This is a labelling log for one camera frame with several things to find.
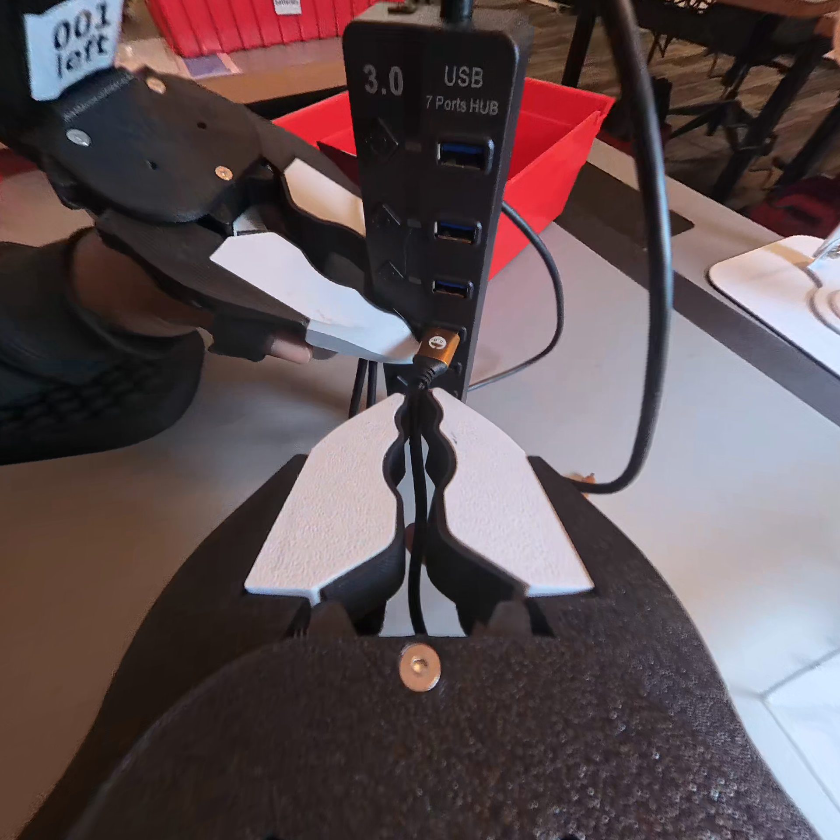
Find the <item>person's left hand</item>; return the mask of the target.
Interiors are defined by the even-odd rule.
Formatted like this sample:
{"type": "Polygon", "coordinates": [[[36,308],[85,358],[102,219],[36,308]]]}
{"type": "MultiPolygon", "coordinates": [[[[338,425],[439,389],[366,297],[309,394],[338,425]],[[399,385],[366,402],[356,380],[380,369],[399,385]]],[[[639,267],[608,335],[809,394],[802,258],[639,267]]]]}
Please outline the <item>person's left hand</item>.
{"type": "Polygon", "coordinates": [[[210,332],[210,311],[166,293],[93,228],[77,231],[64,247],[64,299],[78,359],[159,361],[199,330],[210,332]]]}

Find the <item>white document stand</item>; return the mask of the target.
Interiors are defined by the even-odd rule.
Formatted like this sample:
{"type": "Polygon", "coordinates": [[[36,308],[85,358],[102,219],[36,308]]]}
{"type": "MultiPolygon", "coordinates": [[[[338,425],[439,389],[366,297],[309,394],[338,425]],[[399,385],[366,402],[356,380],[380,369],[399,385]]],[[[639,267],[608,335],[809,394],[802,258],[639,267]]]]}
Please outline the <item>white document stand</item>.
{"type": "Polygon", "coordinates": [[[790,236],[725,259],[707,277],[730,302],[839,375],[839,227],[824,239],[790,236]]]}

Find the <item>red bag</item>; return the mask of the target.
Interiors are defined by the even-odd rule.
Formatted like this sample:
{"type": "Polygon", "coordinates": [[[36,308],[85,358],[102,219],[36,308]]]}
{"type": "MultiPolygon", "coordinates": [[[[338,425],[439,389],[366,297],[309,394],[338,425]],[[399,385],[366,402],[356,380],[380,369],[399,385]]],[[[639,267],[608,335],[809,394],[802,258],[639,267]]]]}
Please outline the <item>red bag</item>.
{"type": "Polygon", "coordinates": [[[839,224],[839,175],[815,175],[775,189],[747,216],[783,238],[823,240],[839,224]]]}

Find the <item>brown top work table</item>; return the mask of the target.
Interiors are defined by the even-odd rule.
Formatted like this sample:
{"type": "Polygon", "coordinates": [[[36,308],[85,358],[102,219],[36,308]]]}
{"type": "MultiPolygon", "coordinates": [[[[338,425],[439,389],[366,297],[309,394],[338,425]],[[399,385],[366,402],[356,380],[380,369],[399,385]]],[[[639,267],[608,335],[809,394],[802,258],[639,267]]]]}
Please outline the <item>brown top work table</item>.
{"type": "Polygon", "coordinates": [[[779,122],[829,51],[838,2],[641,1],[628,5],[637,26],[654,36],[649,60],[661,38],[732,58],[722,78],[720,99],[669,112],[692,117],[670,134],[672,140],[700,128],[708,135],[719,130],[726,135],[730,156],[709,191],[709,197],[725,203],[750,165],[772,151],[779,122]],[[752,115],[738,94],[755,67],[777,69],[781,79],[762,109],[752,115]]]}

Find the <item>person's left forearm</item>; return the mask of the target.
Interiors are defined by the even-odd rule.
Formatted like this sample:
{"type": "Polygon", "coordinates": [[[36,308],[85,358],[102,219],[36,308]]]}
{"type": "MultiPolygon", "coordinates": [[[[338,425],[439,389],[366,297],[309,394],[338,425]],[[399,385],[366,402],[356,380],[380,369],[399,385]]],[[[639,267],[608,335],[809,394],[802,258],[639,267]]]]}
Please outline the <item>person's left forearm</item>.
{"type": "Polygon", "coordinates": [[[1,245],[2,406],[87,384],[110,361],[109,346],[82,317],[70,288],[84,233],[42,246],[1,245]]]}

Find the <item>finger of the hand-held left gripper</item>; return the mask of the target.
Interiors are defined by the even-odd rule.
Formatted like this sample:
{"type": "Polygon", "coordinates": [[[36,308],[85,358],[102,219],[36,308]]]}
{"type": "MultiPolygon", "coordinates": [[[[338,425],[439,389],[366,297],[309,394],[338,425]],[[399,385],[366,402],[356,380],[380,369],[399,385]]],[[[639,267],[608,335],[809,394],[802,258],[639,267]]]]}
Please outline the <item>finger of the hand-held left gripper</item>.
{"type": "Polygon", "coordinates": [[[361,199],[310,163],[294,159],[282,173],[288,195],[287,237],[318,272],[366,292],[370,275],[361,199]]]}
{"type": "Polygon", "coordinates": [[[315,348],[392,364],[411,363],[419,349],[404,320],[319,273],[276,233],[227,238],[211,260],[302,315],[306,341],[315,348]]]}

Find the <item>red ribbed bin white label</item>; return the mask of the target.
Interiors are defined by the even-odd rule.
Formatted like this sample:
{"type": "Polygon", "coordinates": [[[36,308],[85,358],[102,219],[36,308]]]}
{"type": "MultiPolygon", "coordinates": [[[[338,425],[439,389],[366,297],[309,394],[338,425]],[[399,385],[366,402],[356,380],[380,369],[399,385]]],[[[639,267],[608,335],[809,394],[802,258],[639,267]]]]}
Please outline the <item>red ribbed bin white label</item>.
{"type": "Polygon", "coordinates": [[[147,1],[180,57],[232,54],[340,37],[374,1],[147,1]]]}

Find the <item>thin usb cable gold plug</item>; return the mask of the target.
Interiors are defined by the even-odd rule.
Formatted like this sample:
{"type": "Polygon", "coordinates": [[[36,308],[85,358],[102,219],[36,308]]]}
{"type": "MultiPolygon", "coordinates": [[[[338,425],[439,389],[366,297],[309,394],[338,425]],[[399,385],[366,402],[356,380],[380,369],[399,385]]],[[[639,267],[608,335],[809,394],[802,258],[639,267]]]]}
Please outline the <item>thin usb cable gold plug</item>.
{"type": "MultiPolygon", "coordinates": [[[[517,210],[507,202],[502,203],[501,210],[536,249],[549,273],[555,303],[555,328],[549,343],[542,351],[506,371],[470,385],[470,390],[477,390],[486,385],[501,382],[536,364],[556,347],[564,328],[564,291],[560,271],[554,258],[540,235],[532,229],[517,210]]],[[[459,344],[460,337],[456,332],[447,331],[440,327],[428,329],[420,341],[417,352],[415,352],[411,371],[407,378],[408,405],[410,408],[408,450],[411,459],[414,494],[414,522],[407,572],[407,607],[413,632],[417,636],[427,635],[422,606],[421,578],[424,567],[424,543],[428,517],[427,476],[423,457],[423,438],[419,425],[419,395],[421,392],[427,391],[436,379],[449,370],[459,344]]]]}

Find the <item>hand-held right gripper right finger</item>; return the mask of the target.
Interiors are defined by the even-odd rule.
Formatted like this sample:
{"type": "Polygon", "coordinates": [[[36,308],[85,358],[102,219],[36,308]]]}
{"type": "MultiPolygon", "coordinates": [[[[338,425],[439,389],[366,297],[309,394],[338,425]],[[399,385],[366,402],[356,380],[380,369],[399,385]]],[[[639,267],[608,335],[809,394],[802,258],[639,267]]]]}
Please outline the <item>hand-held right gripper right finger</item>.
{"type": "Polygon", "coordinates": [[[434,492],[426,568],[466,634],[502,602],[594,590],[525,451],[441,388],[425,395],[425,470],[434,492]]]}

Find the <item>red plastic bin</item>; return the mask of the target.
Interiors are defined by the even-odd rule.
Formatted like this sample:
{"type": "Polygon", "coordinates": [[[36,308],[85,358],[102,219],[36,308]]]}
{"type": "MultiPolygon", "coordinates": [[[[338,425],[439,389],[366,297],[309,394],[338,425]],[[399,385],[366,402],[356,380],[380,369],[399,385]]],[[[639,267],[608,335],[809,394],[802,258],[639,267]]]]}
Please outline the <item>red plastic bin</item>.
{"type": "MultiPolygon", "coordinates": [[[[530,77],[524,80],[504,199],[537,234],[564,210],[614,99],[530,77]]],[[[347,92],[273,120],[276,126],[348,165],[358,165],[347,92]]]]}

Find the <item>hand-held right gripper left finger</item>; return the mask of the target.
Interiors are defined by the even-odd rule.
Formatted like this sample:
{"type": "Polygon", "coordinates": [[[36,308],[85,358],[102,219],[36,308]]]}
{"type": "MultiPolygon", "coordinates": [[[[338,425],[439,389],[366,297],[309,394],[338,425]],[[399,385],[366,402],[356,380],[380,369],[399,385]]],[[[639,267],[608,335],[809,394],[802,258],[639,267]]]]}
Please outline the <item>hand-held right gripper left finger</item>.
{"type": "Polygon", "coordinates": [[[400,589],[405,418],[405,396],[392,395],[314,446],[245,579],[249,594],[384,604],[400,589]]]}

